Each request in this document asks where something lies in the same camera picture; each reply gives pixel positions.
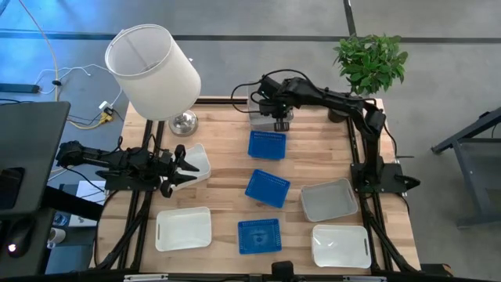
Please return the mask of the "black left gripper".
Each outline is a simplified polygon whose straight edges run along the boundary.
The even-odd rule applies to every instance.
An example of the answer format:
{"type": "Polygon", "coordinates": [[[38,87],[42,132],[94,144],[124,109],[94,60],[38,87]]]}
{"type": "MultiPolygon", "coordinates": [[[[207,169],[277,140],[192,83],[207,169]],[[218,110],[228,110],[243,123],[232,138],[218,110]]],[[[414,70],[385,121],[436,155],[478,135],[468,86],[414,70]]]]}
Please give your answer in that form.
{"type": "Polygon", "coordinates": [[[163,153],[159,165],[160,171],[160,193],[163,197],[170,198],[173,189],[172,186],[179,186],[188,181],[196,180],[196,176],[183,175],[177,172],[177,169],[198,172],[199,169],[185,160],[186,148],[184,145],[179,144],[174,150],[174,153],[163,153]]]}

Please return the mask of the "black diagonal desk bar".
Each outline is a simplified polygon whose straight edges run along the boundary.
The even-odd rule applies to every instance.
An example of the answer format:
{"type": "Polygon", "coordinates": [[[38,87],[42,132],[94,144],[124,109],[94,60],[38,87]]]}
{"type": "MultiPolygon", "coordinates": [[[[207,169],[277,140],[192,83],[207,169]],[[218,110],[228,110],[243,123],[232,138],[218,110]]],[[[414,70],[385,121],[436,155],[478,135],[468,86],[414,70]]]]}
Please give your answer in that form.
{"type": "Polygon", "coordinates": [[[51,186],[45,188],[41,206],[95,221],[101,218],[104,209],[100,204],[76,197],[51,186]]]}

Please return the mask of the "white plastic basket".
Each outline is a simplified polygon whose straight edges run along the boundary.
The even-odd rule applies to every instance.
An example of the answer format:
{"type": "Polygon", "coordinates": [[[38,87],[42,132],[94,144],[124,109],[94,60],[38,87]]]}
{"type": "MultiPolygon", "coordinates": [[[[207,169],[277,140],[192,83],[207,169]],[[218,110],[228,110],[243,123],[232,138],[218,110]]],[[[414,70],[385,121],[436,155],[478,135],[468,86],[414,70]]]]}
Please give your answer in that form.
{"type": "Polygon", "coordinates": [[[258,113],[259,105],[251,99],[251,94],[253,92],[258,91],[258,85],[252,85],[247,87],[247,111],[250,111],[248,114],[248,120],[250,123],[250,127],[255,131],[274,131],[274,124],[276,123],[276,119],[272,116],[264,116],[258,113]]]}
{"type": "Polygon", "coordinates": [[[211,242],[209,208],[180,208],[158,213],[155,231],[155,247],[158,251],[205,248],[211,242]]]}
{"type": "Polygon", "coordinates": [[[346,178],[303,186],[301,203],[309,222],[322,222],[353,215],[359,209],[351,183],[346,178]]]}
{"type": "Polygon", "coordinates": [[[178,168],[177,172],[179,172],[180,174],[195,176],[196,179],[179,184],[177,186],[172,186],[171,188],[174,191],[177,191],[177,190],[186,188],[188,186],[192,186],[196,183],[202,182],[211,176],[211,165],[210,165],[210,162],[208,160],[208,156],[207,156],[207,153],[204,149],[204,146],[201,143],[197,143],[193,147],[190,147],[189,149],[186,150],[185,160],[189,164],[198,168],[199,171],[198,172],[190,172],[190,171],[186,171],[186,170],[178,168]]]}
{"type": "Polygon", "coordinates": [[[372,264],[363,226],[316,225],[311,239],[312,259],[318,267],[368,269],[372,264]]]}

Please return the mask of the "white shade silver table lamp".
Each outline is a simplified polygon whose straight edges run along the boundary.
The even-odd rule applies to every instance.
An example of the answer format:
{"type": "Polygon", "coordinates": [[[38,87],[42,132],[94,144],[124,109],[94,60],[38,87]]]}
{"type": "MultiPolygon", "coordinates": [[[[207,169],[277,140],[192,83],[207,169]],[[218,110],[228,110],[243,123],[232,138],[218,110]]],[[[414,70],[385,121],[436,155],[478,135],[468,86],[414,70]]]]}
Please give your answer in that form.
{"type": "Polygon", "coordinates": [[[141,24],[122,30],[108,45],[105,63],[142,117],[168,123],[176,136],[197,130],[191,107],[201,78],[166,28],[141,24]]]}

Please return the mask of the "white cup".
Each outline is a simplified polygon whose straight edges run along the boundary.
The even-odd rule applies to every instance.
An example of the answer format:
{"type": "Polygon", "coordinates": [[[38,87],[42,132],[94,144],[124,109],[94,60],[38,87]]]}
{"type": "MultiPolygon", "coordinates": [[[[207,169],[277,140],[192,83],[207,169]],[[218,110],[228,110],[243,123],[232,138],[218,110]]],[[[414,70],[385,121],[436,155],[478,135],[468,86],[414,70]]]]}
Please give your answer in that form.
{"type": "Polygon", "coordinates": [[[66,237],[66,231],[59,228],[51,228],[49,232],[49,237],[47,240],[47,248],[53,249],[57,244],[64,241],[66,237]]]}

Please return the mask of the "grey metal table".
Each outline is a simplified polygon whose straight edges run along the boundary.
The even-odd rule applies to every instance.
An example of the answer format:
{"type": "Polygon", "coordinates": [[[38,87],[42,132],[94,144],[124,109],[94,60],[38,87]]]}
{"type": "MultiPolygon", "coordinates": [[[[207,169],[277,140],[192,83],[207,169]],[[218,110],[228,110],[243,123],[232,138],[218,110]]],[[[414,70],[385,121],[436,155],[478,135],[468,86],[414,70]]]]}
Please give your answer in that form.
{"type": "Polygon", "coordinates": [[[478,136],[496,127],[501,128],[501,107],[483,113],[475,122],[431,148],[434,154],[447,149],[454,151],[474,203],[475,215],[459,219],[456,222],[459,229],[501,222],[501,208],[489,196],[491,191],[501,192],[501,137],[478,136]]]}

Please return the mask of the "blue plastic basket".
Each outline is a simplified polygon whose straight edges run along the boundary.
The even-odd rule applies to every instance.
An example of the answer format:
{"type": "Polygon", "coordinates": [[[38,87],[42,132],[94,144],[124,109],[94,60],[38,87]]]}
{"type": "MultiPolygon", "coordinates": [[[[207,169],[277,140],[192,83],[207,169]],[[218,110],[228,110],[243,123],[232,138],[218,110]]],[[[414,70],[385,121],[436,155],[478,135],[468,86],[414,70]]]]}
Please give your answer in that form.
{"type": "Polygon", "coordinates": [[[251,131],[247,153],[255,158],[282,160],[286,147],[287,136],[283,133],[251,131]]]}
{"type": "Polygon", "coordinates": [[[278,219],[238,222],[238,244],[241,255],[282,251],[278,219]]]}
{"type": "Polygon", "coordinates": [[[282,208],[289,189],[289,181],[255,169],[245,189],[245,195],[274,208],[282,208]]]}

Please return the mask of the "black aluminium frame rail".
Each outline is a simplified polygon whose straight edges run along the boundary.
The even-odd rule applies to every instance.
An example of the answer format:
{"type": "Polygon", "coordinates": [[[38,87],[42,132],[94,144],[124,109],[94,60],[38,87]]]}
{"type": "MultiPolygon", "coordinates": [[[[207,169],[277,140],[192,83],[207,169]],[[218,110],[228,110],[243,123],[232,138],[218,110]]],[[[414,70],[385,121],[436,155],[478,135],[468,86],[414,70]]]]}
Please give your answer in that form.
{"type": "Polygon", "coordinates": [[[236,104],[243,105],[247,104],[247,98],[237,97],[236,99],[230,99],[228,97],[202,97],[198,98],[195,102],[197,105],[216,105],[216,104],[236,104]]]}
{"type": "Polygon", "coordinates": [[[460,277],[432,276],[424,273],[382,271],[374,275],[296,274],[280,277],[272,274],[209,273],[136,273],[129,269],[87,270],[47,275],[0,278],[0,282],[494,282],[460,277]]]}

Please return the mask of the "black aluminium frame struts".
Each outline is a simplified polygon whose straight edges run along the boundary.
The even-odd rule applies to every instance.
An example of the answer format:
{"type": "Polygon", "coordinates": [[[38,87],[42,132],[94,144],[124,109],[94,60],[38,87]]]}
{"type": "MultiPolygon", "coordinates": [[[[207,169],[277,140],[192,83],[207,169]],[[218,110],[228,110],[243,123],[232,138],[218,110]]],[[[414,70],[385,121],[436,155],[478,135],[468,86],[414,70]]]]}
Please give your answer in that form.
{"type": "MultiPolygon", "coordinates": [[[[379,155],[379,143],[363,140],[363,148],[366,154],[366,161],[359,161],[358,145],[355,138],[354,123],[351,118],[348,119],[348,136],[354,162],[352,164],[366,164],[373,168],[381,168],[383,164],[398,164],[384,163],[383,158],[379,155]]],[[[419,186],[420,180],[413,177],[403,175],[405,184],[408,190],[419,186]]],[[[398,249],[393,245],[390,238],[386,234],[384,217],[382,215],[382,207],[380,204],[381,193],[358,193],[359,203],[362,211],[362,223],[369,234],[369,249],[374,251],[373,235],[377,235],[382,248],[384,259],[384,270],[391,272],[394,266],[397,266],[402,273],[416,273],[418,270],[412,267],[405,258],[400,254],[398,249]]]]}
{"type": "MultiPolygon", "coordinates": [[[[146,133],[151,133],[151,129],[153,126],[153,122],[151,120],[147,120],[145,132],[143,136],[143,145],[149,145],[150,139],[153,138],[153,156],[158,157],[160,154],[160,149],[158,148],[157,141],[162,141],[162,135],[164,133],[164,124],[165,121],[159,121],[157,125],[156,135],[149,135],[146,137],[146,133]]],[[[150,212],[150,205],[153,198],[153,192],[147,191],[144,194],[144,199],[139,211],[136,212],[137,204],[139,200],[139,192],[132,192],[131,201],[128,210],[128,216],[125,224],[124,234],[119,239],[115,247],[112,251],[106,255],[105,259],[98,264],[97,255],[98,255],[98,229],[96,229],[96,238],[94,243],[94,263],[95,269],[111,269],[114,263],[118,260],[117,268],[125,269],[125,263],[128,259],[128,251],[130,247],[130,242],[132,236],[136,233],[136,230],[139,228],[139,237],[138,242],[136,243],[136,247],[141,247],[142,243],[139,241],[142,240],[146,234],[146,226],[148,222],[148,216],[150,212]]]]}

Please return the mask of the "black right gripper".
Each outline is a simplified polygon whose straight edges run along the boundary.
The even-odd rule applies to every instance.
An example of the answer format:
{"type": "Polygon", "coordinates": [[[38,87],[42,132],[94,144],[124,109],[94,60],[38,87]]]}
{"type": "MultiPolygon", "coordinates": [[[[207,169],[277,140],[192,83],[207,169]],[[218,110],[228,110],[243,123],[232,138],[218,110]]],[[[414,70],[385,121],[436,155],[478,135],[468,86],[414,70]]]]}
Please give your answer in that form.
{"type": "MultiPolygon", "coordinates": [[[[258,101],[259,112],[266,117],[275,118],[277,121],[291,121],[293,119],[293,107],[271,99],[261,99],[258,101]]],[[[281,131],[281,124],[275,123],[276,132],[281,131]]],[[[290,130],[290,124],[283,123],[283,131],[290,130]]]]}

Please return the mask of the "black computer mouse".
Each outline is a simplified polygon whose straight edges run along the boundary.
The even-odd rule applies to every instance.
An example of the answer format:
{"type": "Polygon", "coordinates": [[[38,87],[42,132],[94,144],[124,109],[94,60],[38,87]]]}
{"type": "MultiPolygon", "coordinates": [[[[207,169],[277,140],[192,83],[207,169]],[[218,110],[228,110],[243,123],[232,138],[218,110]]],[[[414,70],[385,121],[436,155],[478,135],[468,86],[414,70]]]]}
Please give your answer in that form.
{"type": "Polygon", "coordinates": [[[9,231],[7,253],[11,258],[20,258],[27,253],[31,245],[33,228],[32,222],[18,222],[9,231]]]}

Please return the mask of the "green potted plant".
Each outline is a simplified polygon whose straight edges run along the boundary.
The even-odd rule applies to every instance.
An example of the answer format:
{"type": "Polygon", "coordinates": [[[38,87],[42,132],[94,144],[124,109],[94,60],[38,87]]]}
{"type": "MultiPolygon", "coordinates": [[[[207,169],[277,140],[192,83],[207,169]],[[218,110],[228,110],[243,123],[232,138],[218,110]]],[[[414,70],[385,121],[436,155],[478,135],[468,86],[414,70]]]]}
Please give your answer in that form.
{"type": "Polygon", "coordinates": [[[340,69],[339,75],[348,81],[349,90],[343,95],[349,99],[361,99],[373,105],[378,92],[386,92],[395,81],[405,80],[405,63],[409,53],[400,48],[398,35],[360,38],[352,35],[339,41],[333,48],[333,63],[340,69]]]}

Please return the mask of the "black power strip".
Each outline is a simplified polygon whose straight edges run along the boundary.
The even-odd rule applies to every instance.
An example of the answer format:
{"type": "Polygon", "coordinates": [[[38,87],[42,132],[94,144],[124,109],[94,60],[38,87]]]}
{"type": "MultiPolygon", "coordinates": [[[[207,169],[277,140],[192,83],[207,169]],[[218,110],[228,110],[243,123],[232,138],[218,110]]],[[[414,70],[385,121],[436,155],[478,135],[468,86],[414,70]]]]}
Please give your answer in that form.
{"type": "Polygon", "coordinates": [[[0,83],[0,92],[38,93],[38,85],[0,83]]]}

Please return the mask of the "white paper sheet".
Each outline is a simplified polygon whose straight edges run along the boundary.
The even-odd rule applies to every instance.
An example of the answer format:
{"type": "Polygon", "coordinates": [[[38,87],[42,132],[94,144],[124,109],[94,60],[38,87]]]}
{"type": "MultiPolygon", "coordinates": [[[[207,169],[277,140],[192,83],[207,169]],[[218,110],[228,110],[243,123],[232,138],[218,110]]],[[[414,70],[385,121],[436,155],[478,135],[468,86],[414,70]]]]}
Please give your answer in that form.
{"type": "MultiPolygon", "coordinates": [[[[84,200],[88,200],[91,202],[95,202],[101,206],[103,206],[104,201],[106,200],[107,192],[102,192],[96,188],[104,189],[106,182],[105,181],[92,181],[92,184],[81,180],[77,186],[76,196],[83,198],[84,200]]],[[[95,227],[97,221],[86,219],[78,215],[71,215],[68,223],[69,227],[95,227]]]]}

